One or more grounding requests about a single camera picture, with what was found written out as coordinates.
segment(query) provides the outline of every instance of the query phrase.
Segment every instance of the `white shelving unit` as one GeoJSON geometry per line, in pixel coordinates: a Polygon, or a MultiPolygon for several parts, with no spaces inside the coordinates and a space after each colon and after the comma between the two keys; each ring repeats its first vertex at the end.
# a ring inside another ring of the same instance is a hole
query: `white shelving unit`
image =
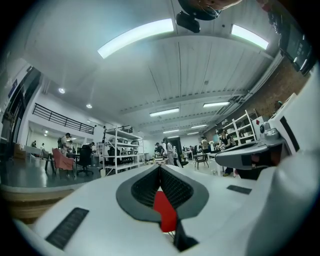
{"type": "Polygon", "coordinates": [[[106,139],[105,141],[105,146],[110,146],[113,147],[115,150],[115,155],[107,155],[106,154],[106,150],[104,151],[104,155],[103,155],[103,143],[102,142],[98,142],[97,144],[97,150],[98,150],[98,154],[102,157],[102,161],[104,161],[104,157],[107,158],[133,158],[133,163],[125,163],[125,164],[118,164],[117,161],[114,161],[114,165],[112,166],[106,166],[105,168],[108,170],[108,173],[106,174],[106,176],[108,176],[108,174],[112,171],[115,170],[115,174],[118,173],[119,170],[123,170],[123,169],[127,169],[127,168],[131,168],[131,167],[139,167],[140,165],[144,165],[145,164],[145,155],[144,155],[144,140],[143,138],[136,136],[132,133],[128,133],[122,130],[119,130],[118,127],[116,126],[114,129],[111,130],[106,130],[105,131],[106,134],[112,135],[114,136],[114,142],[110,142],[109,140],[106,139]],[[132,141],[139,141],[139,145],[133,145],[130,144],[130,142],[128,141],[128,143],[122,143],[122,142],[118,142],[118,139],[127,139],[127,140],[132,140],[132,141]],[[137,154],[128,154],[128,155],[117,155],[117,148],[121,147],[121,148],[130,148],[131,150],[136,150],[138,151],[139,147],[142,147],[143,153],[137,153],[137,154]]]}
{"type": "Polygon", "coordinates": [[[255,109],[252,112],[248,112],[247,110],[245,110],[244,115],[240,116],[236,120],[232,119],[231,123],[229,123],[229,124],[227,124],[226,126],[223,127],[223,129],[225,130],[225,129],[230,129],[233,126],[234,130],[231,131],[231,132],[228,132],[228,134],[232,135],[232,134],[235,133],[235,137],[233,136],[233,139],[234,139],[234,141],[238,142],[238,145],[241,145],[241,144],[245,143],[245,142],[242,141],[243,139],[249,139],[249,138],[253,137],[253,139],[255,141],[257,140],[256,134],[255,134],[255,130],[254,130],[254,127],[252,125],[252,119],[250,117],[252,115],[255,115],[254,119],[256,119],[258,117],[257,112],[256,112],[255,109]],[[238,124],[240,124],[240,123],[242,123],[242,122],[244,122],[246,120],[248,120],[248,122],[249,122],[248,124],[245,124],[245,125],[240,126],[240,127],[237,126],[238,124]],[[245,129],[249,129],[249,128],[250,128],[249,132],[252,132],[252,134],[244,136],[244,137],[240,137],[239,132],[241,130],[245,130],[245,129]]]}

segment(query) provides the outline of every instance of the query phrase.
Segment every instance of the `pink chair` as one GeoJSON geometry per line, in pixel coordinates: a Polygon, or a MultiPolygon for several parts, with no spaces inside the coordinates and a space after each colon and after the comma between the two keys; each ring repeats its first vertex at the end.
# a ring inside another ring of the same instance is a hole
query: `pink chair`
{"type": "Polygon", "coordinates": [[[59,168],[65,171],[73,171],[73,166],[74,166],[74,159],[73,158],[68,158],[64,156],[58,148],[53,148],[52,149],[52,154],[54,158],[54,165],[55,168],[59,168]]]}

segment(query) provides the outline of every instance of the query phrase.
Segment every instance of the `black office chair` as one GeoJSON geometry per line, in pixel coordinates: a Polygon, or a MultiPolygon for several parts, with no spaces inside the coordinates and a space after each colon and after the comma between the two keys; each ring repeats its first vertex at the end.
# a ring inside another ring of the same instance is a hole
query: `black office chair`
{"type": "Polygon", "coordinates": [[[209,167],[209,164],[208,164],[207,158],[206,158],[206,154],[199,155],[199,156],[193,156],[193,158],[195,160],[194,167],[196,167],[196,163],[198,163],[198,166],[197,166],[198,170],[199,170],[199,163],[203,163],[204,166],[206,166],[206,164],[207,164],[209,167]]]}
{"type": "Polygon", "coordinates": [[[88,165],[91,164],[91,153],[92,149],[88,145],[83,145],[80,149],[80,158],[78,164],[83,167],[82,170],[77,170],[76,175],[78,173],[85,173],[88,175],[88,173],[94,174],[92,170],[88,170],[88,165]]]}

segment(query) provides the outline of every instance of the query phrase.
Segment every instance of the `recessed ceiling light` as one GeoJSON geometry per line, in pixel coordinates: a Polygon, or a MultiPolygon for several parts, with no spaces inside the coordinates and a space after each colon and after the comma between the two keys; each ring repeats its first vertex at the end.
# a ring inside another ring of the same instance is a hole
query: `recessed ceiling light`
{"type": "Polygon", "coordinates": [[[203,107],[204,108],[209,108],[209,107],[221,107],[221,106],[226,106],[228,105],[229,102],[226,101],[226,102],[215,102],[215,103],[205,103],[203,104],[203,107]]]}
{"type": "Polygon", "coordinates": [[[206,124],[201,124],[201,125],[197,125],[197,126],[192,126],[191,129],[199,128],[199,127],[205,127],[205,126],[207,126],[207,125],[206,124]]]}
{"type": "Polygon", "coordinates": [[[258,36],[257,34],[235,24],[232,25],[231,34],[234,36],[246,39],[256,44],[257,46],[260,46],[263,49],[267,49],[269,44],[266,40],[264,40],[262,37],[258,36]]]}
{"type": "Polygon", "coordinates": [[[166,32],[172,32],[172,31],[174,31],[174,25],[172,23],[171,18],[150,22],[150,23],[135,27],[117,36],[116,38],[112,39],[111,41],[103,45],[98,50],[98,53],[101,55],[102,58],[105,59],[109,55],[120,50],[121,48],[127,45],[130,45],[136,41],[139,41],[141,39],[151,37],[154,35],[158,35],[166,32]]]}
{"type": "Polygon", "coordinates": [[[161,116],[161,115],[170,114],[170,113],[176,113],[176,112],[179,112],[179,108],[178,107],[167,109],[167,110],[163,110],[163,111],[159,111],[159,112],[150,113],[150,117],[156,117],[156,116],[161,116]]]}
{"type": "Polygon", "coordinates": [[[164,134],[169,134],[169,133],[175,133],[175,132],[179,132],[179,130],[168,130],[168,131],[164,131],[164,134]]]}

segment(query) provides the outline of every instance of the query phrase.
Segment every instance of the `brick wall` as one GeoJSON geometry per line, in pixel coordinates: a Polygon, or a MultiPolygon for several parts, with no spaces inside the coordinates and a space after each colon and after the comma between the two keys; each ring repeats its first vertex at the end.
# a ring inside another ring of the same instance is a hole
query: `brick wall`
{"type": "MultiPolygon", "coordinates": [[[[303,76],[296,72],[287,58],[284,58],[265,84],[240,108],[227,117],[228,121],[241,117],[245,110],[256,110],[258,116],[268,116],[274,112],[275,101],[286,101],[293,93],[298,94],[304,87],[309,75],[303,76]]],[[[204,135],[207,138],[216,134],[216,126],[204,135]]]]}

